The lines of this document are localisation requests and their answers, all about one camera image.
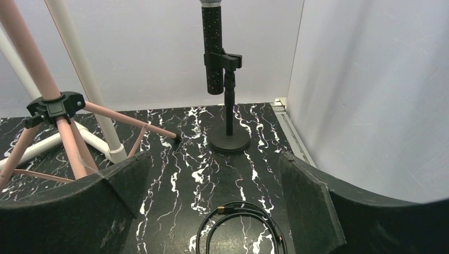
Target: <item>microphone clip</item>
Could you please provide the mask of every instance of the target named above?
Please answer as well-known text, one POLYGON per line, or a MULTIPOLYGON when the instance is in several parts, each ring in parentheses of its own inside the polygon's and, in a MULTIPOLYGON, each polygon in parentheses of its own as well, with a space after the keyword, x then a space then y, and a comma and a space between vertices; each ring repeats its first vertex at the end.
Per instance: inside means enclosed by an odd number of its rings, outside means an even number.
POLYGON ((242 56, 235 54, 228 54, 225 49, 222 49, 222 54, 206 53, 204 54, 204 65, 208 68, 221 68, 225 71, 236 71, 241 68, 242 56))

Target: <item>tripod foot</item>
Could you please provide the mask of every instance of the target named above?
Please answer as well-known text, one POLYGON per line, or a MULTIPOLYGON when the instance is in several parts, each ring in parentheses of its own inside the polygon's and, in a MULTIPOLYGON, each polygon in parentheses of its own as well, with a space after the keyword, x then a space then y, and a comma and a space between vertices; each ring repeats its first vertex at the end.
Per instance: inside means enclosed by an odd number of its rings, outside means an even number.
POLYGON ((181 135, 179 135, 179 133, 176 134, 176 137, 173 139, 176 143, 180 143, 182 138, 181 135))
POLYGON ((212 150, 219 153, 237 153, 248 149, 250 136, 240 125, 234 124, 234 135, 226 135, 226 126, 213 126, 208 133, 208 142, 212 150))

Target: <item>black microphone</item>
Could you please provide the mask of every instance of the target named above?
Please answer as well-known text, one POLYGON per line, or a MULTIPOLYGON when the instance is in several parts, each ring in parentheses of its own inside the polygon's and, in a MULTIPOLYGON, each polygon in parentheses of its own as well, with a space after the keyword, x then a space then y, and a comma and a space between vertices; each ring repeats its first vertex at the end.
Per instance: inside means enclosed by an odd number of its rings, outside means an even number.
MULTIPOLYGON (((204 53, 223 53, 221 39, 221 0, 200 0, 203 13, 204 53)), ((206 66, 208 93, 222 94, 223 69, 206 66)))

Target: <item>white panel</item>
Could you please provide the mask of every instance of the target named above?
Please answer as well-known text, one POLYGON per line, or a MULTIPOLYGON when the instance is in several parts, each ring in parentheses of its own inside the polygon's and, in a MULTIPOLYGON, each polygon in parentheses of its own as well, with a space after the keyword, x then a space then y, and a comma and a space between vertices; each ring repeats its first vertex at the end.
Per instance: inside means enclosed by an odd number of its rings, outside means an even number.
MULTIPOLYGON (((16 3, 60 89, 81 92, 44 1, 16 3)), ((110 108, 223 103, 206 91, 199 1, 69 0, 68 6, 110 108)), ((222 1, 223 47, 243 55, 238 103, 287 95, 300 11, 296 0, 222 1)), ((27 115, 28 97, 5 65, 0 56, 0 117, 27 115)))
POLYGON ((287 105, 321 170, 449 196, 448 17, 446 0, 305 1, 287 105))

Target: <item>pink tripod leg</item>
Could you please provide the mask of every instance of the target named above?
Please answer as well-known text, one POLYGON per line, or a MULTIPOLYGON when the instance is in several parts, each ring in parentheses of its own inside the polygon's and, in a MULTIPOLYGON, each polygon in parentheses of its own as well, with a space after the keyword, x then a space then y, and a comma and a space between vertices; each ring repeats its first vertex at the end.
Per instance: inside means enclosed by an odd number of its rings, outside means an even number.
POLYGON ((17 165, 19 164, 20 159, 22 158, 25 150, 30 145, 31 141, 34 138, 34 135, 39 129, 39 126, 35 126, 30 129, 24 129, 22 134, 20 134, 17 143, 15 144, 8 161, 6 161, 5 167, 0 172, 0 190, 8 183, 11 175, 14 173, 17 165))
POLYGON ((134 155, 134 153, 136 153, 137 148, 139 148, 140 143, 142 142, 142 139, 143 139, 143 135, 145 135, 145 132, 146 132, 146 131, 147 131, 147 125, 145 124, 145 125, 142 127, 142 129, 140 130, 140 134, 139 134, 139 136, 137 137, 137 139, 136 139, 134 145, 132 146, 131 151, 129 151, 128 158, 132 157, 132 156, 134 155))
POLYGON ((76 147, 76 141, 70 129, 70 124, 68 124, 67 120, 62 117, 59 117, 56 120, 56 124, 58 126, 59 134, 61 135, 62 144, 66 149, 71 169, 75 175, 75 179, 87 176, 86 168, 82 163, 81 155, 76 147))
POLYGON ((39 178, 43 178, 43 179, 46 179, 46 180, 62 182, 62 183, 66 183, 66 184, 73 182, 73 180, 71 180, 71 179, 57 177, 57 176, 50 176, 50 175, 47 175, 47 174, 34 172, 34 171, 29 171, 29 170, 25 170, 25 169, 16 169, 14 171, 14 174, 15 175, 34 176, 34 177, 39 177, 39 178))
POLYGON ((74 120, 71 121, 72 124, 70 125, 71 131, 73 133, 73 137, 76 141, 76 146, 78 146, 79 154, 81 155, 81 158, 83 159, 84 163, 88 166, 87 173, 90 175, 94 172, 98 171, 97 164, 95 164, 94 158, 92 158, 91 152, 89 152, 89 148, 87 148, 86 142, 84 142, 83 137, 81 136, 79 129, 76 127, 74 120))
POLYGON ((13 0, 0 1, 0 22, 44 99, 61 93, 13 0))
POLYGON ((141 120, 137 120, 135 118, 120 114, 119 112, 113 111, 113 110, 109 110, 107 108, 98 106, 96 104, 90 103, 90 102, 86 102, 86 107, 84 108, 84 110, 92 112, 94 114, 97 115, 102 115, 102 116, 106 116, 109 117, 111 119, 114 119, 116 121, 122 122, 122 123, 126 123, 129 125, 133 125, 139 128, 142 128, 145 124, 147 125, 147 130, 151 131, 151 132, 155 132, 157 134, 175 139, 176 138, 176 133, 158 128, 154 125, 148 124, 144 121, 141 120))

